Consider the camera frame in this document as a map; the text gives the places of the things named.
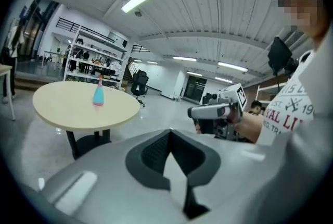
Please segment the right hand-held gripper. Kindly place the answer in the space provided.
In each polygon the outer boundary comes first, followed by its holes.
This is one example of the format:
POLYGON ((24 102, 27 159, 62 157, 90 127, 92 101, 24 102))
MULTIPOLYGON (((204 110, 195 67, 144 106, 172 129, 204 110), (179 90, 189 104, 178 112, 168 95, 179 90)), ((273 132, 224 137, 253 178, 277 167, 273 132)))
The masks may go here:
POLYGON ((212 94, 208 102, 191 107, 187 114, 194 119, 195 127, 200 134, 210 134, 216 139, 243 141, 244 138, 235 131, 235 124, 227 122, 231 106, 239 106, 244 111, 247 99, 240 83, 228 86, 212 94))

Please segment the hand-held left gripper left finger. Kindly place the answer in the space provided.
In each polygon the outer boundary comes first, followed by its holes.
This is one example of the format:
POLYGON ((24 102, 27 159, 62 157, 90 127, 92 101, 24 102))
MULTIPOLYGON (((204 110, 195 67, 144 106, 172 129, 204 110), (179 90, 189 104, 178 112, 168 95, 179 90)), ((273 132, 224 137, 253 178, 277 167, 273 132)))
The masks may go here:
POLYGON ((134 146, 157 134, 92 149, 47 180, 40 195, 84 224, 183 224, 182 209, 170 192, 143 186, 125 165, 134 146))

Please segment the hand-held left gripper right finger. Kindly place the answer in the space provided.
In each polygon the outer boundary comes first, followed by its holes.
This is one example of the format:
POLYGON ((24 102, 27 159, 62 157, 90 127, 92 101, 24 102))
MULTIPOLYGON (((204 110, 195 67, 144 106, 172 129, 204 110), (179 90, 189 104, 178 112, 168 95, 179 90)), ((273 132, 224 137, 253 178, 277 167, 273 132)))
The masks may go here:
POLYGON ((185 178, 171 186, 180 208, 171 224, 279 224, 285 221, 281 187, 286 135, 270 146, 170 132, 176 165, 185 178))

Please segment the person's right forearm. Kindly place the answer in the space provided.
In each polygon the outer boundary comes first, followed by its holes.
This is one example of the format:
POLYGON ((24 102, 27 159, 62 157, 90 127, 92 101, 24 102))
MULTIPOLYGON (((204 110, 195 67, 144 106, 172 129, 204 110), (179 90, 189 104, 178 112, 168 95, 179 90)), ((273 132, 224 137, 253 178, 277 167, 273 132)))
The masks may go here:
POLYGON ((240 122, 235 124, 235 130, 243 137, 256 143, 262 129, 263 116, 244 112, 240 122))

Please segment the person's right hand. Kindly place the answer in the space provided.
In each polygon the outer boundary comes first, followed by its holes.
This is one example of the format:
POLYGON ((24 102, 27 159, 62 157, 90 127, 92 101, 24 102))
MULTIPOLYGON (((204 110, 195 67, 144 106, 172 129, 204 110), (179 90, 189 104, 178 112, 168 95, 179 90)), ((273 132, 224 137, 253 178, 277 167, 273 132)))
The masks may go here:
POLYGON ((242 119, 242 111, 239 109, 239 106, 230 106, 229 114, 227 116, 227 122, 231 124, 237 124, 242 119))

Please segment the black office chair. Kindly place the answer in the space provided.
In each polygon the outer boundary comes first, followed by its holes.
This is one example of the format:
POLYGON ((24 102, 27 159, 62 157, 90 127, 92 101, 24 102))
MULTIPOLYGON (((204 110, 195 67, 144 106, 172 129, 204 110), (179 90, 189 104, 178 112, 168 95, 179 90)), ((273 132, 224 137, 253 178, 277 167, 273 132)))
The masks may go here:
POLYGON ((136 100, 145 107, 145 104, 142 100, 139 99, 140 96, 144 96, 147 94, 148 87, 147 82, 149 77, 147 76, 146 72, 139 70, 137 73, 133 74, 133 83, 131 86, 131 92, 135 95, 136 100))

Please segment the white printed t-shirt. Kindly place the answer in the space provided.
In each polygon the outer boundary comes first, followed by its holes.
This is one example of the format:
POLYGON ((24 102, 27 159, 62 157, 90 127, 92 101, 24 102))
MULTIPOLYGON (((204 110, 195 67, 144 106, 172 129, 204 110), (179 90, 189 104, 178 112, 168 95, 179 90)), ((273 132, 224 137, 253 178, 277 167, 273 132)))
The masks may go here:
POLYGON ((333 215, 333 23, 317 50, 268 105, 258 139, 276 148, 281 166, 267 186, 258 224, 316 224, 333 215))

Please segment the black staircase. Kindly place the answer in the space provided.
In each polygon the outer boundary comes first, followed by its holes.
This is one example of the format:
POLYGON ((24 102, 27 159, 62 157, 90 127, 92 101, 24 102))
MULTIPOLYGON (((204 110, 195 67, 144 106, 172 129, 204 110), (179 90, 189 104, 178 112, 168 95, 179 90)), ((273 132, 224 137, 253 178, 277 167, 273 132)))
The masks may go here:
POLYGON ((129 83, 133 82, 133 74, 137 71, 134 66, 134 61, 132 58, 132 54, 136 53, 136 51, 140 48, 139 44, 133 45, 131 52, 129 54, 127 65, 125 67, 124 75, 123 75, 123 81, 127 81, 129 83))

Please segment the white cloth pile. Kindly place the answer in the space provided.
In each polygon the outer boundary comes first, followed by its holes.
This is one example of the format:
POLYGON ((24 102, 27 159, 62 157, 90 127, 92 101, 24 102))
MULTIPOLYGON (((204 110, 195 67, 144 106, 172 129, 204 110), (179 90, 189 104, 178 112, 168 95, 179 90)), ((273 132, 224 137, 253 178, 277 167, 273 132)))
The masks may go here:
POLYGON ((116 60, 114 60, 110 63, 109 68, 114 71, 115 76, 118 76, 122 72, 122 66, 116 60))

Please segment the white shelving unit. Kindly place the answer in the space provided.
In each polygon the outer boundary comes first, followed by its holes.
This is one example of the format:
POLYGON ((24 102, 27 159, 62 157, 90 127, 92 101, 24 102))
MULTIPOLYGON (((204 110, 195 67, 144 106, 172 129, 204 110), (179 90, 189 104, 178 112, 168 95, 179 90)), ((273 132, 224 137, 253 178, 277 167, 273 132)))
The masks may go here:
POLYGON ((98 76, 103 75, 103 85, 119 89, 128 57, 129 53, 121 42, 112 43, 79 28, 71 43, 63 80, 97 83, 98 76), (118 76, 109 68, 114 60, 122 66, 118 76))

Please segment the wooden desk white legs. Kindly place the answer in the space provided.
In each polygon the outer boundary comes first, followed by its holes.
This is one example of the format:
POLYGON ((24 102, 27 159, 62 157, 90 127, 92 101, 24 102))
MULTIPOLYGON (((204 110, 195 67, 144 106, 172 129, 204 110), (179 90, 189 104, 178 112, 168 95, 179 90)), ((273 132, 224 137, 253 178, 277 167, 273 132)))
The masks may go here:
POLYGON ((15 117, 14 107, 12 104, 11 87, 10 87, 11 69, 12 69, 12 66, 0 64, 0 77, 6 76, 6 85, 7 85, 6 92, 7 92, 8 103, 9 103, 10 110, 11 110, 11 119, 12 119, 12 121, 15 121, 16 117, 15 117))

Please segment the black mezzanine railing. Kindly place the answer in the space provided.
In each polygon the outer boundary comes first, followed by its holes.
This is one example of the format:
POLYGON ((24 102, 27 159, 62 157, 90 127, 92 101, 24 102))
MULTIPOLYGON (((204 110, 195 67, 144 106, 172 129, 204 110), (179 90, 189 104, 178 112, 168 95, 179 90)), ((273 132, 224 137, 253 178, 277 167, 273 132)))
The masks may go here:
POLYGON ((108 40, 112 43, 114 43, 115 41, 120 40, 118 36, 116 36, 115 34, 111 34, 110 36, 105 36, 101 33, 98 33, 92 29, 89 29, 85 26, 81 26, 78 23, 72 22, 70 20, 64 19, 64 18, 59 18, 56 24, 57 28, 72 32, 72 33, 76 33, 78 31, 79 28, 81 28, 82 30, 86 31, 86 32, 90 32, 93 35, 96 35, 97 37, 103 38, 105 40, 108 40))

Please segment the black table pedestal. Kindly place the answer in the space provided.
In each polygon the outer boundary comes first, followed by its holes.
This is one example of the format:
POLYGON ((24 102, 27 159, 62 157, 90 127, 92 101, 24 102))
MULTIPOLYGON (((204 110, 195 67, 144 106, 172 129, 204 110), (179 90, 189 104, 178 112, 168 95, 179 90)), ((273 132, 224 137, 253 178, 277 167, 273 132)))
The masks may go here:
POLYGON ((77 160, 96 147, 111 143, 110 130, 103 130, 102 135, 99 135, 99 132, 96 131, 93 135, 86 135, 78 140, 75 139, 73 132, 66 131, 66 134, 74 160, 77 160))

